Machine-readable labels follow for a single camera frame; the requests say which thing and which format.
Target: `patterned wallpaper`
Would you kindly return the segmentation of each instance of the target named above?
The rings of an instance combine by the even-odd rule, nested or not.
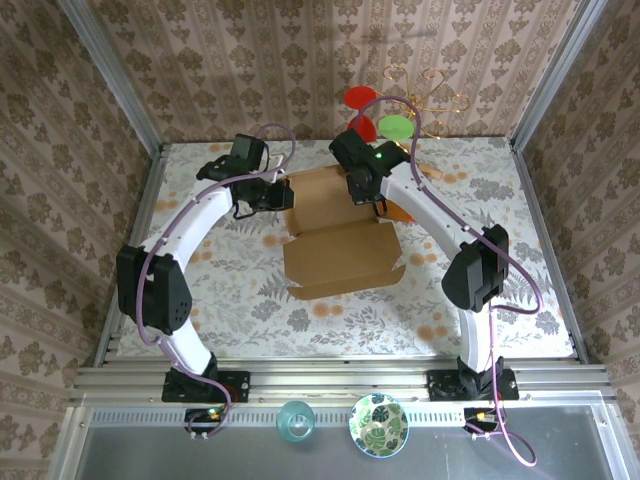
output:
[[[472,108],[441,114],[452,135],[515,127],[576,0],[89,0],[164,142],[229,140],[268,121],[328,139],[353,110],[344,92],[366,84],[405,95],[446,71],[431,106],[454,92]],[[391,110],[392,105],[385,107]],[[427,124],[434,121],[425,114]]]
[[[525,149],[590,353],[640,452],[640,1],[610,0]]]
[[[54,1],[0,2],[0,478],[44,478],[148,160]]]

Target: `black motor joint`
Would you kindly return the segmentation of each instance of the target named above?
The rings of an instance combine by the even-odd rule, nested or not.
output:
[[[257,172],[266,144],[259,138],[248,135],[236,135],[228,155],[222,155],[214,162],[208,162],[197,173],[198,180],[209,179],[216,182],[227,178],[247,175]],[[293,207],[293,190],[289,187],[289,180],[270,182],[262,178],[251,178],[233,183],[229,189],[233,203],[246,202],[256,212],[276,212]]]

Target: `clear glass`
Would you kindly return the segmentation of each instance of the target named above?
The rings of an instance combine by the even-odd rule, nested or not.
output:
[[[304,402],[285,403],[276,417],[278,433],[287,442],[300,442],[311,435],[316,417]]]

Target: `decorative bowl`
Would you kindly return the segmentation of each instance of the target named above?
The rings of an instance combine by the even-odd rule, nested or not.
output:
[[[349,432],[362,452],[374,458],[388,458],[407,443],[409,423],[393,397],[373,393],[362,397],[351,409]]]

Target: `floral tablecloth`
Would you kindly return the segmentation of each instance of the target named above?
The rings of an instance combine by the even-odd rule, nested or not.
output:
[[[328,141],[299,142],[289,172],[335,164]],[[231,144],[174,144],[150,233],[162,226],[193,187],[207,161]],[[271,155],[289,142],[270,142]],[[516,167],[502,138],[421,140],[418,161],[444,172],[433,185],[484,225],[502,224],[511,252],[538,282],[545,309],[535,317],[498,313],[500,354],[510,358],[573,354]],[[218,357],[310,355],[457,355],[460,329],[455,308],[440,288],[448,262],[415,224],[394,223],[406,264],[390,287],[312,301],[291,297],[282,245],[291,240],[281,213],[235,221],[227,215],[190,260],[186,279],[191,318],[202,341]],[[526,282],[513,269],[503,299],[532,305]],[[118,355],[158,355],[145,347],[127,321]]]

